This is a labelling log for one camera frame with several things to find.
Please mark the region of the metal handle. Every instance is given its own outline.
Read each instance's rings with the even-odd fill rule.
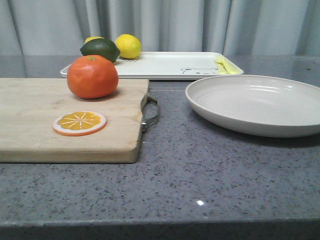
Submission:
[[[146,101],[144,103],[144,106],[147,104],[153,104],[156,106],[156,112],[155,112],[155,115],[152,117],[148,117],[148,118],[143,117],[142,123],[141,123],[141,128],[143,133],[145,133],[147,129],[158,120],[158,114],[159,114],[158,101],[152,96],[150,96],[149,94],[145,96],[145,99]]]

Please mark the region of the curtain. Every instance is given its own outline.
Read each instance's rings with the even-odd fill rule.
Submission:
[[[81,55],[125,33],[143,51],[320,56],[320,1],[0,0],[0,55]]]

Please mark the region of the lime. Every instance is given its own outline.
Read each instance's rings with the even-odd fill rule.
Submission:
[[[93,40],[93,39],[103,39],[102,36],[90,36],[90,37],[87,37],[86,40],[84,41],[84,43],[86,44],[87,42]]]
[[[116,44],[105,38],[95,38],[86,42],[81,48],[80,52],[83,56],[100,55],[114,63],[119,57],[120,50]]]
[[[120,56],[124,59],[135,59],[141,53],[141,42],[133,35],[122,34],[114,43],[120,50]]]

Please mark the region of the orange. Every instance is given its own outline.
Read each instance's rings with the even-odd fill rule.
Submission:
[[[84,136],[96,133],[107,124],[106,117],[96,111],[75,111],[58,117],[53,130],[64,136]]]
[[[113,93],[119,76],[114,64],[100,55],[77,58],[68,68],[67,85],[79,98],[96,99]]]

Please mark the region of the gray countertop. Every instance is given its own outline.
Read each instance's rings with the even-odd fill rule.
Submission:
[[[0,77],[60,78],[76,58],[0,56]],[[320,57],[229,59],[320,87]],[[0,163],[0,239],[320,239],[320,134],[216,126],[190,107],[189,83],[150,83],[160,116],[136,163]]]

